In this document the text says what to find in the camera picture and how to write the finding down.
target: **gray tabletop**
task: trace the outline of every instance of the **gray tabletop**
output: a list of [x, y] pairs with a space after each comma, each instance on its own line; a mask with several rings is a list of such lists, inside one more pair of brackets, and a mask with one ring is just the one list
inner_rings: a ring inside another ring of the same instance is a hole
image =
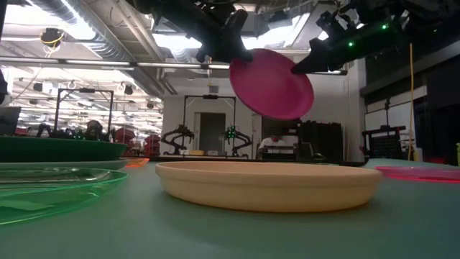
[[0, 227], [0, 258], [460, 258], [460, 185], [385, 179], [366, 206], [264, 214], [162, 191], [155, 164], [96, 204]]

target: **pink plastic plate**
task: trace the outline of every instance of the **pink plastic plate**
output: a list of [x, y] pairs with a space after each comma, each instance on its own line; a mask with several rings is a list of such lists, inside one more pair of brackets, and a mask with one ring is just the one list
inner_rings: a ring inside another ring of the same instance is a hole
[[460, 169], [377, 166], [384, 176], [410, 181], [460, 183]]
[[307, 75], [294, 75], [295, 63], [271, 50], [255, 49], [253, 61], [235, 58], [230, 81], [235, 94], [250, 109], [273, 119], [298, 119], [312, 107], [313, 87]]

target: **pink tray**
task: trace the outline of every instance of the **pink tray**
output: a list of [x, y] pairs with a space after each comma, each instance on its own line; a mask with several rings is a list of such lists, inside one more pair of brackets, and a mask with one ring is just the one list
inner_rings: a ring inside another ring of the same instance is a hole
[[377, 166], [384, 176], [409, 180], [437, 183], [460, 183], [460, 169], [448, 168], [416, 168], [399, 166]]

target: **door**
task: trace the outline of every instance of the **door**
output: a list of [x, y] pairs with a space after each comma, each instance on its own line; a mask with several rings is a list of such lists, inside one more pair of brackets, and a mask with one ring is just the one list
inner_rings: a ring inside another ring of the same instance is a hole
[[225, 153], [225, 114], [200, 113], [199, 148], [205, 154], [208, 151], [217, 151], [219, 155]]

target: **tan ceramic dish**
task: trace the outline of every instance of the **tan ceramic dish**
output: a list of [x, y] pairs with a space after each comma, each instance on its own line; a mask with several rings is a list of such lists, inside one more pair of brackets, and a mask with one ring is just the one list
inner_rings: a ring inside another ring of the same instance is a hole
[[257, 212], [327, 212], [365, 204], [382, 174], [334, 165], [170, 162], [156, 165], [166, 192], [179, 199]]

